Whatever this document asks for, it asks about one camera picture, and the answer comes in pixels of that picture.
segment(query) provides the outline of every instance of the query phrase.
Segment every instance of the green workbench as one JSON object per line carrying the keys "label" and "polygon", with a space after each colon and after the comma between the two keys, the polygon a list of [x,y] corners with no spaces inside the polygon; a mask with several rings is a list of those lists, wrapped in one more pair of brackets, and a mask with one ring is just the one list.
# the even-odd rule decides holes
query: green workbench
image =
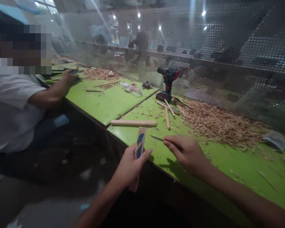
{"label": "green workbench", "polygon": [[[62,64],[64,68],[76,68],[76,63],[65,63]],[[52,66],[53,70],[58,69],[56,66]],[[79,67],[79,70],[84,70],[87,68]],[[84,78],[83,73],[78,74],[79,77]],[[135,83],[137,87],[141,90],[142,96],[135,97],[130,93],[124,91],[120,85],[116,85],[110,89],[101,89],[99,87],[94,87],[96,85],[105,84],[112,81],[106,80],[88,80],[84,79],[72,86],[66,96],[66,98],[72,102],[75,106],[83,110],[86,114],[96,119],[102,125],[107,126],[110,124],[111,120],[118,119],[121,115],[127,113],[129,110],[134,108],[140,102],[145,100],[148,96],[156,92],[155,89],[142,89],[142,83],[131,81],[129,79],[120,78],[121,82],[127,82],[130,84]],[[45,80],[49,85],[52,85],[56,81],[51,79]],[[85,89],[90,90],[101,90],[103,94],[98,92],[86,92]]]}
{"label": "green workbench", "polygon": [[[167,129],[165,112],[163,109],[160,109],[159,105],[156,103],[155,95],[127,113],[122,119],[154,120],[157,114],[161,115],[156,120],[157,127],[149,127],[146,132],[145,148],[153,149],[150,161],[169,174],[172,178],[179,181],[182,185],[187,186],[199,194],[235,223],[242,227],[251,226],[248,218],[237,209],[234,204],[203,182],[188,174],[162,142],[150,137],[150,135],[154,135],[163,138],[165,135],[173,134],[189,135],[193,137],[192,129],[186,127],[180,121],[180,116],[176,115],[176,118],[174,119],[170,112],[169,117],[172,129]],[[109,126],[108,130],[128,146],[132,145],[137,140],[137,127]],[[265,144],[259,145],[262,149],[257,147],[258,149],[255,152],[248,150],[244,153],[239,149],[234,150],[227,145],[216,144],[213,142],[209,142],[208,144],[202,137],[199,137],[198,139],[201,148],[213,165],[234,180],[247,185],[252,191],[255,191],[259,195],[275,202],[285,209],[285,163],[282,160],[283,156],[285,157],[285,153],[282,156],[271,150]],[[262,152],[273,157],[276,162],[263,158]],[[258,171],[265,174],[278,192],[268,184]]]}

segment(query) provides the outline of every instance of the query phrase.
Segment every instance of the perforated metal screen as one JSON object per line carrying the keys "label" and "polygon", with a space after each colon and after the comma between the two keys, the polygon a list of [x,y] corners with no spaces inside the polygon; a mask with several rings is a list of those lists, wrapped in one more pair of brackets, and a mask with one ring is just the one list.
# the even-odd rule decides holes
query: perforated metal screen
{"label": "perforated metal screen", "polygon": [[173,94],[285,131],[285,1],[179,1],[59,17],[84,63],[160,89],[152,67],[176,67]]}

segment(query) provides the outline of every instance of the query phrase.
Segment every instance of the wood chip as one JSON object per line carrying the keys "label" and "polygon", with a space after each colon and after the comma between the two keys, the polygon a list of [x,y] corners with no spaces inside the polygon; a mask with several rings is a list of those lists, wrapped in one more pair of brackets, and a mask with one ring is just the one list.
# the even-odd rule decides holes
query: wood chip
{"label": "wood chip", "polygon": [[98,69],[98,68],[91,68],[84,70],[83,73],[85,74],[86,78],[85,79],[90,79],[90,80],[118,80],[120,75],[115,73],[113,75],[109,75],[110,70],[106,69]]}
{"label": "wood chip", "polygon": [[191,107],[179,107],[183,123],[195,133],[210,141],[234,147],[249,146],[252,149],[262,142],[262,135],[269,131],[261,123],[227,112],[218,107],[198,101],[188,101]]}
{"label": "wood chip", "polygon": [[118,84],[118,81],[116,81],[116,82],[109,82],[109,83],[105,83],[105,84],[100,84],[100,85],[96,85],[94,87],[100,87],[102,89],[109,89],[109,88],[114,87],[117,84]]}

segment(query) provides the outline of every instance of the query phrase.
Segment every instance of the plastic bottle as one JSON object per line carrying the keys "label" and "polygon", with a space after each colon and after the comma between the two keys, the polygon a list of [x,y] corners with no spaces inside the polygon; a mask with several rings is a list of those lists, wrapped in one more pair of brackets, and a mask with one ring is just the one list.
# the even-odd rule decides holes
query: plastic bottle
{"label": "plastic bottle", "polygon": [[120,83],[120,86],[128,91],[129,93],[131,93],[132,95],[136,96],[136,97],[141,97],[142,96],[142,93],[140,91],[139,88],[137,88],[137,86],[134,86],[134,85],[131,85],[131,84],[128,84],[126,82],[121,82]]}

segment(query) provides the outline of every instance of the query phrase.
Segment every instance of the cordless drill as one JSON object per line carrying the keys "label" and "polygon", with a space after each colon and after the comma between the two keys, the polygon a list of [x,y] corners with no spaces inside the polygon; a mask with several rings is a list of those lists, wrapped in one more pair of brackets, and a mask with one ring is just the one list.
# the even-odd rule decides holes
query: cordless drill
{"label": "cordless drill", "polygon": [[156,94],[156,99],[170,102],[172,99],[171,96],[171,89],[172,89],[172,82],[175,81],[178,78],[179,70],[171,67],[163,68],[158,67],[157,72],[162,74],[164,77],[164,83],[165,83],[165,91],[162,91],[160,93]]}

